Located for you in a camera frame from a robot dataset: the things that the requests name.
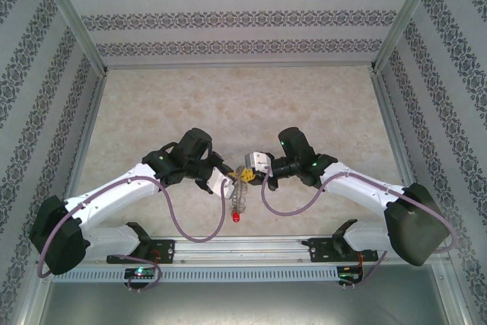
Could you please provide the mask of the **grey keyring disc with rings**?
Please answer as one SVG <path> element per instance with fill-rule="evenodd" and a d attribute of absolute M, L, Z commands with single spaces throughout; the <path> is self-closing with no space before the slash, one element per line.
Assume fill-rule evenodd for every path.
<path fill-rule="evenodd" d="M 248 191 L 248 185 L 243 181 L 243 176 L 241 175 L 242 170 L 244 168 L 245 167 L 241 165 L 235 171 L 237 175 L 237 180 L 234 181 L 235 191 L 234 191 L 234 195 L 231 197 L 233 211 L 238 211 L 240 214 L 242 214 L 246 209 L 245 195 L 247 194 Z"/>

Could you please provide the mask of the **left small circuit board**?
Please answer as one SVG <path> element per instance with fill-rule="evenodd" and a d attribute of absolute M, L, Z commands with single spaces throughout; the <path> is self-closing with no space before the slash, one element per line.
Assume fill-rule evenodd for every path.
<path fill-rule="evenodd" d="M 124 279 L 152 280 L 154 277 L 155 270 L 152 268 L 128 268 L 124 272 Z"/>

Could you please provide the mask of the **small circuit board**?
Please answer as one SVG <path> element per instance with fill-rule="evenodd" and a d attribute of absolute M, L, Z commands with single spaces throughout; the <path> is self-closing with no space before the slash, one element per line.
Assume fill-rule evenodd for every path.
<path fill-rule="evenodd" d="M 155 270 L 152 268 L 128 268 L 124 272 L 124 279 L 152 280 L 154 277 Z"/>
<path fill-rule="evenodd" d="M 337 271 L 339 281 L 346 285 L 357 285 L 363 279 L 362 266 L 339 266 Z"/>

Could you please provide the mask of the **right small circuit board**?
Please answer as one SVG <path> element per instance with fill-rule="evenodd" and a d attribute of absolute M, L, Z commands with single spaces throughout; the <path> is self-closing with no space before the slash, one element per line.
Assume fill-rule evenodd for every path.
<path fill-rule="evenodd" d="M 339 266 L 337 271 L 339 281 L 346 285 L 357 285 L 363 279 L 362 266 Z"/>

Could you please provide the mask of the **grey metal front panel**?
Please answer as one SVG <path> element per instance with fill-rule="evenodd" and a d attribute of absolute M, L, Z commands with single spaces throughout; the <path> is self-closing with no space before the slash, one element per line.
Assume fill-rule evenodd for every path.
<path fill-rule="evenodd" d="M 117 284 L 56 283 L 40 325 L 450 325 L 431 289 L 342 289 L 317 282 L 167 283 L 141 294 Z"/>

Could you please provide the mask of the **aluminium mounting rail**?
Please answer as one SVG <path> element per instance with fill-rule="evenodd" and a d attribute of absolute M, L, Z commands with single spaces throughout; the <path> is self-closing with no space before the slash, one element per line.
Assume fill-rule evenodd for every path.
<path fill-rule="evenodd" d="M 78 250 L 69 244 L 58 251 L 51 245 L 47 251 L 45 264 L 54 274 L 62 274 L 80 264 L 107 263 L 107 256 L 117 255 L 123 259 L 134 260 L 128 256 L 141 242 L 149 240 L 174 240 L 174 255 L 171 264 L 243 264 L 243 263 L 312 263 L 308 246 L 301 242 L 306 237 L 217 237 L 205 243 L 194 243 L 182 238 L 144 237 L 132 238 L 124 234 L 115 237 L 91 236 L 87 247 Z M 375 250 L 380 258 L 383 253 L 391 255 L 394 260 L 399 257 L 391 249 L 368 247 L 357 251 Z"/>

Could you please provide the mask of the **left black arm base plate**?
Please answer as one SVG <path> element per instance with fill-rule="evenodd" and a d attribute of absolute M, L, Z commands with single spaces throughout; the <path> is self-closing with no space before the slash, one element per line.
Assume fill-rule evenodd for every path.
<path fill-rule="evenodd" d="M 130 257 L 134 260 L 123 259 L 117 255 L 107 256 L 108 264 L 127 264 L 140 263 L 142 260 L 148 260 L 156 264 L 171 264 L 174 255 L 174 240 L 149 240 L 141 242 L 131 253 Z"/>

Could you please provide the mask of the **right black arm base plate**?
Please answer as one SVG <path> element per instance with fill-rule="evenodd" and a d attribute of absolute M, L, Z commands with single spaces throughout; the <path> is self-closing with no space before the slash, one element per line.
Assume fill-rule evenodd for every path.
<path fill-rule="evenodd" d="M 365 262 L 377 262 L 379 259 L 377 251 L 354 250 L 343 238 L 312 237 L 301 243 L 308 246 L 312 263 L 358 262 L 359 254 Z"/>

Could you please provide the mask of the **aluminium table side rail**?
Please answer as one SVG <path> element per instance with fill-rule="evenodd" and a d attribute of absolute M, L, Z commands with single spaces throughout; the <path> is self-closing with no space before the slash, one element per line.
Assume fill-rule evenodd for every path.
<path fill-rule="evenodd" d="M 97 87 L 92 95 L 91 104 L 84 120 L 82 135 L 79 138 L 78 147 L 74 155 L 74 160 L 72 161 L 70 174 L 68 176 L 68 180 L 62 194 L 63 198 L 71 197 L 77 192 L 77 188 L 84 167 L 84 162 L 86 160 L 91 137 L 94 131 L 97 114 L 100 109 L 104 88 L 107 83 L 107 76 L 108 71 L 105 71 L 104 74 L 100 77 Z"/>
<path fill-rule="evenodd" d="M 410 186 L 415 182 L 415 177 L 387 90 L 382 77 L 375 70 L 370 70 L 370 76 L 399 176 L 405 186 Z"/>

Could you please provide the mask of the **aluminium frame post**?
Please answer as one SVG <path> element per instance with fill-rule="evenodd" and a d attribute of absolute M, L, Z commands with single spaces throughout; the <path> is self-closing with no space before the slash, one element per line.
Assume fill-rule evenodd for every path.
<path fill-rule="evenodd" d="M 87 28 L 85 27 L 81 16 L 78 14 L 72 0 L 54 0 L 58 6 L 58 9 L 62 13 L 68 26 L 72 29 L 77 41 L 80 43 L 84 54 L 88 57 L 91 65 L 102 75 L 107 72 L 100 53 L 95 46 L 95 43 L 91 39 Z"/>
<path fill-rule="evenodd" d="M 421 0 L 405 0 L 403 6 L 399 10 L 389 32 L 387 33 L 374 61 L 371 63 L 369 71 L 371 73 L 377 73 L 380 71 L 385 62 L 390 57 L 394 47 L 399 42 L 399 38 L 406 29 L 406 26 L 410 22 L 410 19 L 415 13 L 415 10 L 419 6 Z"/>

